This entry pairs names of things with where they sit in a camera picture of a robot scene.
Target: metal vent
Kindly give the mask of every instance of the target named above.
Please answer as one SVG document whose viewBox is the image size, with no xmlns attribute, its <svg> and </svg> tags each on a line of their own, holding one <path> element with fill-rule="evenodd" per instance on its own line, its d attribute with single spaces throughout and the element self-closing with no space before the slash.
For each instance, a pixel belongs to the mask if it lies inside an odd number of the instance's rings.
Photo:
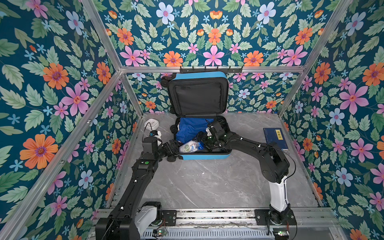
<svg viewBox="0 0 384 240">
<path fill-rule="evenodd" d="M 155 239 L 152 237 L 153 229 L 147 229 L 142 237 L 145 239 Z M 249 228 L 239 229 L 168 229 L 168 234 L 162 239 L 274 239 L 273 234 L 267 235 L 265 230 L 253 230 Z"/>
</svg>

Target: floor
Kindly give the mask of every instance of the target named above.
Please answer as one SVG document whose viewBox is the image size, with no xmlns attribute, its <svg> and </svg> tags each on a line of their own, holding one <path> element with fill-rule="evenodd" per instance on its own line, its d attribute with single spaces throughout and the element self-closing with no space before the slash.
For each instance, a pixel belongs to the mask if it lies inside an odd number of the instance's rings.
<svg viewBox="0 0 384 240">
<path fill-rule="evenodd" d="M 264 127 L 283 128 L 276 114 L 228 113 L 223 116 L 231 131 L 259 142 L 265 142 Z M 169 127 L 175 123 L 175 115 L 145 114 L 143 122 L 149 118 L 160 122 L 157 130 L 161 131 L 164 142 L 173 138 Z M 130 167 L 142 151 L 143 129 L 144 126 L 131 148 L 133 152 L 128 162 Z M 284 136 L 290 140 L 288 134 L 284 133 Z M 289 153 L 297 164 L 296 173 L 287 180 L 288 200 L 292 207 L 318 206 L 301 161 L 296 158 L 296 149 L 292 142 L 288 145 Z M 293 171 L 294 164 L 291 162 L 289 173 Z M 126 189 L 131 174 L 132 170 L 129 168 L 121 189 Z M 159 163 L 141 204 L 146 201 L 160 201 L 163 208 L 268 207 L 270 190 L 268 181 L 261 174 L 258 161 L 243 152 L 233 150 L 227 159 L 168 162 L 164 158 Z"/>
</svg>

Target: suitcase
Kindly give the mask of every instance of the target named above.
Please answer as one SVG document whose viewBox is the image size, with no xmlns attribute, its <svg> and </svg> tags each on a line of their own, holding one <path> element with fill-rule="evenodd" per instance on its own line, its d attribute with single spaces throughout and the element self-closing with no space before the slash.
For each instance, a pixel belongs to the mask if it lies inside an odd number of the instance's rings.
<svg viewBox="0 0 384 240">
<path fill-rule="evenodd" d="M 168 87 L 171 102 L 170 112 L 176 114 L 175 125 L 171 132 L 178 132 L 181 118 L 216 119 L 223 128 L 229 131 L 225 117 L 219 115 L 227 108 L 229 82 L 225 73 L 220 71 L 203 73 L 178 73 L 172 79 L 163 79 L 162 85 Z M 175 161 L 176 157 L 183 160 L 225 159 L 229 157 L 231 149 L 216 149 L 218 152 L 198 150 L 194 153 L 177 152 L 168 161 Z"/>
</svg>

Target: blue book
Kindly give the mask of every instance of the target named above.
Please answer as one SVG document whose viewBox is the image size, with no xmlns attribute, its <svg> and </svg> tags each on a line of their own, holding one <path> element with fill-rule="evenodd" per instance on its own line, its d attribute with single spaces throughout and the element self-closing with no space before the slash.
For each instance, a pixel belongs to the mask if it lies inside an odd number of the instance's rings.
<svg viewBox="0 0 384 240">
<path fill-rule="evenodd" d="M 265 127 L 263 129 L 264 129 L 265 140 L 267 143 L 275 142 L 283 151 L 288 150 L 287 142 L 285 141 L 283 131 L 281 128 Z"/>
</svg>

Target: suitcase lid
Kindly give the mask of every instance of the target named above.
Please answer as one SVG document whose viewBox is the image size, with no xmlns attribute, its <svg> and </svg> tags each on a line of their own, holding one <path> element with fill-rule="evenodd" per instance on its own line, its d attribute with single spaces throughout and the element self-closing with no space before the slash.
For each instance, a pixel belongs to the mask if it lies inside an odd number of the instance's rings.
<svg viewBox="0 0 384 240">
<path fill-rule="evenodd" d="M 169 82 L 169 99 L 178 117 L 212 117 L 226 110 L 228 85 L 220 71 L 178 73 Z"/>
</svg>

